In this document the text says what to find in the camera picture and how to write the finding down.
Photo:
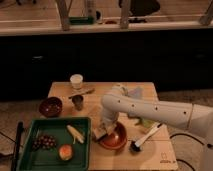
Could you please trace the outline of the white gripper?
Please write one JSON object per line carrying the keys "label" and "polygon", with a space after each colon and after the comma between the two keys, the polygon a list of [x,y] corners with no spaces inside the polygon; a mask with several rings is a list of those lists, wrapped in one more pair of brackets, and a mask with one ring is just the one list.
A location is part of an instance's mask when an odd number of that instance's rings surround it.
{"label": "white gripper", "polygon": [[101,123],[106,127],[106,132],[108,135],[111,135],[117,124],[117,120],[119,117],[119,113],[115,111],[111,111],[109,109],[103,108],[101,110]]}

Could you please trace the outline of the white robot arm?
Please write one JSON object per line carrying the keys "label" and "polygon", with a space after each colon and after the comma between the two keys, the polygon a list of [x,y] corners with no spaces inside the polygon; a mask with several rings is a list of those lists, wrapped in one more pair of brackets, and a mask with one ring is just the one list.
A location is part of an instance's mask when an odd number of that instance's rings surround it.
{"label": "white robot arm", "polygon": [[213,107],[192,103],[131,98],[122,84],[114,85],[101,99],[101,125],[110,134],[123,112],[187,130],[205,139],[200,171],[213,171]]}

